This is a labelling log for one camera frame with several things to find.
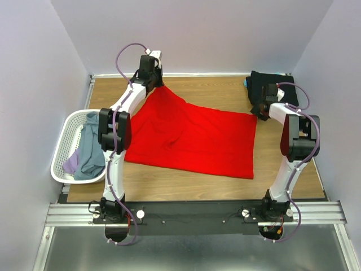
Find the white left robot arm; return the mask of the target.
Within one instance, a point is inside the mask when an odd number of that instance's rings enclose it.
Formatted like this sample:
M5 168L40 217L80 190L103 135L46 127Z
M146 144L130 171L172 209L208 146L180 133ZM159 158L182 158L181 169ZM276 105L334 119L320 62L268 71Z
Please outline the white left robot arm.
M98 142L106 163L100 211L113 223L121 222L128 213L124 204L123 171L132 139L131 115L154 88L163 86L161 58L160 50L142 55L139 69L121 98L110 108L99 111Z

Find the red t shirt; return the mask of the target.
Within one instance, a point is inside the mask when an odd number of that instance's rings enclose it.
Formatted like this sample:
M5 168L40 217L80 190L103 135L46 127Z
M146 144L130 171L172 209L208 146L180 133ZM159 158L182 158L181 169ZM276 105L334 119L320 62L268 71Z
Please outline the red t shirt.
M186 102L166 86L131 118L125 160L156 167L253 179L257 118Z

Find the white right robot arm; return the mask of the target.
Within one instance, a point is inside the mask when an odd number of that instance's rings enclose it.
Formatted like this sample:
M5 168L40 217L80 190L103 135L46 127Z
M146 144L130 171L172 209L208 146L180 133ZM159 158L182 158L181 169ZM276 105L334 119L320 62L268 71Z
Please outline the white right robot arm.
M294 186L310 160L320 150L320 119L308 115L305 110L285 102L282 85L295 86L294 83L270 83L262 87L261 98L252 112L262 120L273 119L283 125L280 152L283 156L276 180L262 198L259 215L265 221L274 221L287 214L292 202Z

